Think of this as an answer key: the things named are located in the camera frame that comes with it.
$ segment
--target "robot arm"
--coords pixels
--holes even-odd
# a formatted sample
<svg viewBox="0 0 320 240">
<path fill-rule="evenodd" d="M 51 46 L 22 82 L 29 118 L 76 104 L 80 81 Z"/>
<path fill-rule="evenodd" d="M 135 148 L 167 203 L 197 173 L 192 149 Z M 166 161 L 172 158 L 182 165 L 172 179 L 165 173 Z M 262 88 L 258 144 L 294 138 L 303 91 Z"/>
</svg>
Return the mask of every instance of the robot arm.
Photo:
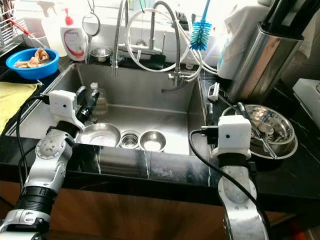
<svg viewBox="0 0 320 240">
<path fill-rule="evenodd" d="M 79 95 L 85 94 L 85 88 Z M 18 202 L 0 226 L 1 240 L 42 240 L 50 227 L 50 214 L 66 175 L 74 138 L 84 131 L 96 105 L 94 90 L 84 106 L 77 95 L 64 90 L 49 93 L 50 111 L 57 121 L 35 148 L 35 161 L 22 188 Z"/>
<path fill-rule="evenodd" d="M 255 199 L 257 190 L 250 179 L 247 161 L 251 157 L 251 124 L 242 115 L 222 116 L 218 122 L 217 158 L 220 169 L 240 183 Z M 224 225 L 230 240 L 268 240 L 268 233 L 256 205 L 224 176 L 218 182 L 224 206 Z"/>
</svg>

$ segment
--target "knife block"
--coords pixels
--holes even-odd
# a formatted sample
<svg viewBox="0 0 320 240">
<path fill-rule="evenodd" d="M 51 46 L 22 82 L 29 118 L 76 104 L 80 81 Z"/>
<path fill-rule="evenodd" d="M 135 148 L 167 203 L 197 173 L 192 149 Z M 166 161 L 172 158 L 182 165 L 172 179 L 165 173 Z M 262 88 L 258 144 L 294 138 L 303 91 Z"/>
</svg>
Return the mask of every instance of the knife block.
<svg viewBox="0 0 320 240">
<path fill-rule="evenodd" d="M 262 103 L 303 40 L 272 35 L 258 23 L 228 90 L 229 100 Z"/>
</svg>

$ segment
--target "plastic bottle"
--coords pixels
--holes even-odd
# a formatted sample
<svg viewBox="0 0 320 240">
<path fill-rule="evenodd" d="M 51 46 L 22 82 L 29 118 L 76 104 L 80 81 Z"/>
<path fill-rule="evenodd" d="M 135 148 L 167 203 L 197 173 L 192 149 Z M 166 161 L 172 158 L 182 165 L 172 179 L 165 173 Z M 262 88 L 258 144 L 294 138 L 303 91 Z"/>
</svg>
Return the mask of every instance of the plastic bottle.
<svg viewBox="0 0 320 240">
<path fill-rule="evenodd" d="M 60 57 L 67 56 L 67 52 L 60 38 L 60 25 L 63 23 L 54 9 L 55 3 L 50 1 L 39 1 L 38 4 L 42 7 L 44 18 L 41 20 L 41 25 L 45 33 L 49 47 L 56 50 Z"/>
<path fill-rule="evenodd" d="M 96 101 L 95 108 L 92 112 L 92 116 L 95 118 L 105 116 L 108 113 L 108 101 L 107 101 L 106 91 L 102 88 L 99 88 L 97 82 L 92 82 L 90 84 L 90 88 L 92 90 L 98 89 L 98 91 L 100 93 L 99 97 Z"/>
<path fill-rule="evenodd" d="M 80 23 L 74 22 L 65 8 L 65 24 L 60 28 L 62 43 L 69 58 L 74 61 L 85 60 L 86 35 Z"/>
</svg>

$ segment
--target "stainless steel bowl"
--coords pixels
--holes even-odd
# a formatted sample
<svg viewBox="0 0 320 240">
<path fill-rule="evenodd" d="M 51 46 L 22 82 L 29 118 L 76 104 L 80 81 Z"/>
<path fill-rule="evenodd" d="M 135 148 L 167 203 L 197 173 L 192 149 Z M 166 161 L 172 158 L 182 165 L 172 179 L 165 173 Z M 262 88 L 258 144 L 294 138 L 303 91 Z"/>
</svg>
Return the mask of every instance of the stainless steel bowl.
<svg viewBox="0 0 320 240">
<path fill-rule="evenodd" d="M 110 48 L 99 47 L 91 49 L 89 54 L 95 62 L 103 63 L 110 57 L 112 50 Z"/>
<path fill-rule="evenodd" d="M 136 149 L 139 147 L 139 133 L 127 130 L 121 133 L 120 147 L 124 149 Z"/>
<path fill-rule="evenodd" d="M 294 139 L 294 127 L 277 111 L 254 104 L 245 105 L 245 109 L 260 132 L 267 134 L 270 144 L 288 144 Z"/>
<path fill-rule="evenodd" d="M 275 154 L 278 156 L 277 160 L 289 158 L 297 151 L 297 137 L 296 135 L 294 135 L 293 140 L 287 144 L 272 144 L 272 148 Z M 254 144 L 252 141 L 250 144 L 250 151 L 253 155 L 256 155 L 258 157 L 273 160 L 270 154 L 265 151 L 263 146 L 261 146 L 260 144 Z"/>
<path fill-rule="evenodd" d="M 87 126 L 83 133 L 75 140 L 79 144 L 118 147 L 120 144 L 120 130 L 113 124 L 100 122 Z"/>
<path fill-rule="evenodd" d="M 148 130 L 139 137 L 139 146 L 142 150 L 162 152 L 166 147 L 166 138 L 158 130 Z"/>
</svg>

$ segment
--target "sink basin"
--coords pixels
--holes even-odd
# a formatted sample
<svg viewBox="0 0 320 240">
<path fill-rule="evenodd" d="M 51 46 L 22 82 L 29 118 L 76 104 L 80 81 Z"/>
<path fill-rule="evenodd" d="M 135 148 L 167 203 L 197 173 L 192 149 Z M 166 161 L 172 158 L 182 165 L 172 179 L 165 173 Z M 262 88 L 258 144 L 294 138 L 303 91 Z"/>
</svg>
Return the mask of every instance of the sink basin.
<svg viewBox="0 0 320 240">
<path fill-rule="evenodd" d="M 121 68 L 119 77 L 111 76 L 111 67 L 73 63 L 49 86 L 46 92 L 66 90 L 76 92 L 84 85 L 98 82 L 106 92 L 109 103 L 106 115 L 98 122 L 111 123 L 121 132 L 135 131 L 142 134 L 147 130 L 159 130 L 166 139 L 164 153 L 191 155 L 188 134 L 204 124 L 200 88 L 197 81 L 175 91 L 168 73 L 152 73 L 139 69 Z M 23 116 L 20 136 L 41 139 L 56 122 L 49 107 L 40 102 Z M 15 126 L 7 133 L 15 136 Z M 205 137 L 194 137 L 195 145 L 208 155 Z"/>
</svg>

